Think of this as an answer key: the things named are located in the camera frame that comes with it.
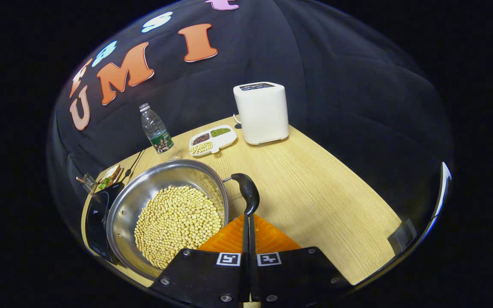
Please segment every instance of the wooden table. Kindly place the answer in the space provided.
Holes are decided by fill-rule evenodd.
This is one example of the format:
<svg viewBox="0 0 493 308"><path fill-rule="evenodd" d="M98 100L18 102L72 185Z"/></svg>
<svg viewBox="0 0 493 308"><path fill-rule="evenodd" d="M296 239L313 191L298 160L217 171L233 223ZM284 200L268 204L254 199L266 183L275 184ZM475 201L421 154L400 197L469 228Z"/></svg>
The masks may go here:
<svg viewBox="0 0 493 308"><path fill-rule="evenodd" d="M387 237L399 227L399 217L354 172L292 126L285 140L257 146L247 144L241 130L235 129L237 140L220 152L203 157L189 154L188 142L194 134L222 124L233 127L235 121L229 117L172 137L172 140L182 158L211 166L222 179L232 173L249 175L260 192L256 214L300 246L319 247L351 284L362 281L394 257ZM130 156L119 164L128 169L136 157L137 154ZM127 185L161 162L155 149L147 148L123 183ZM105 173L106 170L101 172L97 180ZM225 186L229 218L234 219L243 212L245 201L237 182L228 181ZM90 196L81 218L87 248L85 218L89 202ZM114 267L146 287L152 284L130 269Z"/></svg>

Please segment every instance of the black induction cooker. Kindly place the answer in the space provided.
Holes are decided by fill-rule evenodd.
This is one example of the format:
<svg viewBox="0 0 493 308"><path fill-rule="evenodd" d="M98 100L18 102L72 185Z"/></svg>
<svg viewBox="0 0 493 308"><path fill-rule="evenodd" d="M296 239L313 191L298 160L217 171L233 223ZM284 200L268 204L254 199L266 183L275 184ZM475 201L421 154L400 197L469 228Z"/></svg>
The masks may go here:
<svg viewBox="0 0 493 308"><path fill-rule="evenodd" d="M107 240L106 220L113 201L115 201L123 187L125 187L123 183L116 183L94 193L90 198L89 208L86 213L86 242L96 254L113 264L117 264L118 259Z"/></svg>

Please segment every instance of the white compartment tray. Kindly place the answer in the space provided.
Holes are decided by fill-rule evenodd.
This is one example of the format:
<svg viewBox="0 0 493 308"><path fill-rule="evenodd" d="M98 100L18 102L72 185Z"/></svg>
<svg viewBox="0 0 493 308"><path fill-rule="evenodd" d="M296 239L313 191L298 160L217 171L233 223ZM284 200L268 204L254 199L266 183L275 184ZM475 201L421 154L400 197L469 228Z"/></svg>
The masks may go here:
<svg viewBox="0 0 493 308"><path fill-rule="evenodd" d="M219 129L219 128L228 128L230 131L228 131L225 134L221 134L219 136L212 137L211 131L213 131L215 129ZM204 144L206 142L212 142L213 147L210 150L200 152L199 154L191 154L191 148L193 148L193 146L194 146L193 141L195 140L195 138L199 137L200 135L204 135L204 134L209 134L209 139L207 139L203 142L200 142L200 143L196 144L195 146L198 146L200 144ZM230 144L232 144L235 141L235 139L237 139L237 133L235 133L235 131L233 130L233 128L231 128L231 126L220 125L220 126L211 128L209 130L205 130L204 132L199 133L197 135L194 135L190 139L190 154L192 156L204 156L206 154L211 154L211 153L214 154L214 153L217 153L221 148L225 148L226 146L229 146Z"/></svg>

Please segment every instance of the stainless steel wok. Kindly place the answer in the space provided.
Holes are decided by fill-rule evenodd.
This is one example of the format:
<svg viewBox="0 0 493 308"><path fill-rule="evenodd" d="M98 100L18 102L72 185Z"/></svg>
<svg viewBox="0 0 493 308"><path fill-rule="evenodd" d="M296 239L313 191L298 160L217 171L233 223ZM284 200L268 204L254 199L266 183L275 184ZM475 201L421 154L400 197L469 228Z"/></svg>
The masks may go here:
<svg viewBox="0 0 493 308"><path fill-rule="evenodd" d="M252 203L250 207L258 207L258 191L252 180L239 173L233 174L224 181L231 178L239 182L241 194L248 203ZM142 277L155 280L162 269L154 267L142 256L134 238L138 216L148 200L169 185L176 187L191 185L207 194L217 209L223 227L229 220L224 181L211 167L197 160L171 160L144 171L117 195L108 213L106 232L111 249L126 267ZM251 191L255 191L256 196L253 197Z"/></svg>

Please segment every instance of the wok handle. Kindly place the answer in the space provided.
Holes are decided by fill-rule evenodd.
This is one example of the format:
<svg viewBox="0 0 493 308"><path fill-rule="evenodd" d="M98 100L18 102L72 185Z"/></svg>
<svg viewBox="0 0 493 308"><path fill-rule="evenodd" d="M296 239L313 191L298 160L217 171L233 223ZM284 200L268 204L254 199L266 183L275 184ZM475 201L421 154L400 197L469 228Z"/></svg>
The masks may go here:
<svg viewBox="0 0 493 308"><path fill-rule="evenodd" d="M256 212L256 209L258 209L258 205L260 205L260 194L258 193L256 185L248 175L243 173L234 173L231 177L223 181L227 182L231 179L239 183L239 190L246 201L245 215L252 215L252 213Z"/></svg>

